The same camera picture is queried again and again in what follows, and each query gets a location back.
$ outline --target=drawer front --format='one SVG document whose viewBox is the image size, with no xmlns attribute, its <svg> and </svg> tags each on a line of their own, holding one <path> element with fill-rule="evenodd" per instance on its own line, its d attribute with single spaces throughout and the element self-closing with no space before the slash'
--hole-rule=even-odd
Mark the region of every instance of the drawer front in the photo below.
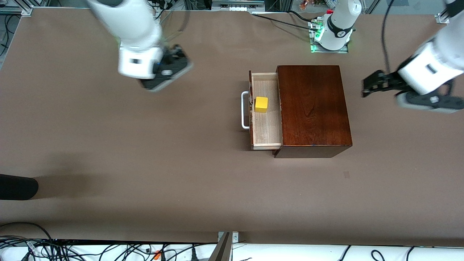
<svg viewBox="0 0 464 261">
<path fill-rule="evenodd" d="M 249 72 L 250 139 L 253 150 L 278 150 L 282 146 L 282 118 L 277 73 Z M 268 98 L 268 110 L 253 110 L 257 96 Z"/>
</svg>

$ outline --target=tabletop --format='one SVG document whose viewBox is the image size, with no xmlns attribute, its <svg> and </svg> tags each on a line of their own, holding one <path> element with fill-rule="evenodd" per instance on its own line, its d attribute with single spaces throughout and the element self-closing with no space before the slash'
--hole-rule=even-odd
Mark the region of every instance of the tabletop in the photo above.
<svg viewBox="0 0 464 261">
<path fill-rule="evenodd" d="M 173 12 L 165 36 L 194 67 L 150 93 L 118 74 L 117 42 L 88 9 L 35 9 L 0 71 L 0 173 L 41 188 L 0 202 L 0 222 L 72 239 L 214 241 L 233 230 L 254 243 L 463 246 L 464 114 L 402 109 L 394 92 L 361 98 L 361 81 L 384 69 L 381 21 L 361 15 L 349 53 L 322 54 L 304 29 L 249 13 Z M 440 27 L 390 16 L 391 64 Z M 240 94 L 249 70 L 278 65 L 340 66 L 352 148 L 331 159 L 250 150 Z"/>
</svg>

